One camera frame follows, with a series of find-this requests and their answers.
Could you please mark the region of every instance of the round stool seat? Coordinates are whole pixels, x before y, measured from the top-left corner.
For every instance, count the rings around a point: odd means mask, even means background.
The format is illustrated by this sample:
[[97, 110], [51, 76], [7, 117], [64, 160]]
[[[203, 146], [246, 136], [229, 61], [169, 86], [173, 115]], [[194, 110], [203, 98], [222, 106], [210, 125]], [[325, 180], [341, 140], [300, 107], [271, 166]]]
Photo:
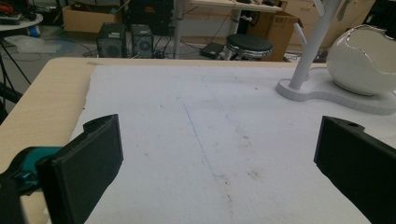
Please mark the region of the round stool seat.
[[254, 35], [228, 35], [227, 48], [240, 56], [262, 58], [271, 55], [272, 44]]

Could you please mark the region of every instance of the cracked eggshell-shaped bowl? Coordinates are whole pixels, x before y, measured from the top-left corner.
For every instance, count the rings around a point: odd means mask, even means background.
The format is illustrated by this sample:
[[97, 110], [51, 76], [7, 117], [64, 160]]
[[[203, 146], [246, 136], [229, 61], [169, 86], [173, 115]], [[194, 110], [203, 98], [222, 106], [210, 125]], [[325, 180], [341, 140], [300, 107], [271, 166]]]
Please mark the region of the cracked eggshell-shaped bowl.
[[341, 35], [326, 61], [333, 82], [361, 95], [395, 91], [396, 41], [385, 32], [362, 25]]

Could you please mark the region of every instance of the black stool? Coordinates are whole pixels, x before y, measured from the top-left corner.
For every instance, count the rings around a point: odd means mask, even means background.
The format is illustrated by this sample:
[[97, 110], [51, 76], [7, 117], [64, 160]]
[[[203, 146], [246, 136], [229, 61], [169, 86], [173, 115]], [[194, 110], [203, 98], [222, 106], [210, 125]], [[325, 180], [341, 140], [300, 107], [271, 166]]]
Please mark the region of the black stool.
[[263, 58], [271, 55], [273, 46], [267, 40], [254, 35], [228, 35], [227, 48], [234, 53], [230, 60], [237, 56], [242, 58]]

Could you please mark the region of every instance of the white paper sheet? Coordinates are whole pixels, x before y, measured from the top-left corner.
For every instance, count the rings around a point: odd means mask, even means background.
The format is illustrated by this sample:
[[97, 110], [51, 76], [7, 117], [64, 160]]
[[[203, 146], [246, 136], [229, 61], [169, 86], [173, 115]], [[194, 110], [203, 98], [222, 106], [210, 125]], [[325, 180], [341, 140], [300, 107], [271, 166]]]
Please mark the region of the white paper sheet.
[[87, 223], [369, 223], [313, 162], [323, 115], [396, 146], [396, 117], [275, 91], [291, 69], [98, 66], [82, 124], [119, 114], [124, 162]]

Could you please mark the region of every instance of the white stand base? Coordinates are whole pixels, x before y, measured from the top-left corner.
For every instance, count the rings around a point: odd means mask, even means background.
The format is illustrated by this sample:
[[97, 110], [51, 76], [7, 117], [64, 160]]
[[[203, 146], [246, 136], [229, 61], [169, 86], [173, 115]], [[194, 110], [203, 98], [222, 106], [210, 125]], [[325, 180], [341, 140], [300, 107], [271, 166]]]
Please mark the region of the white stand base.
[[396, 112], [396, 95], [394, 92], [374, 96], [362, 96], [341, 89], [332, 82], [327, 68], [314, 68], [304, 85], [295, 90], [289, 86], [290, 79], [281, 79], [276, 91], [293, 101], [321, 99], [349, 107], [361, 112], [376, 115], [391, 115]]

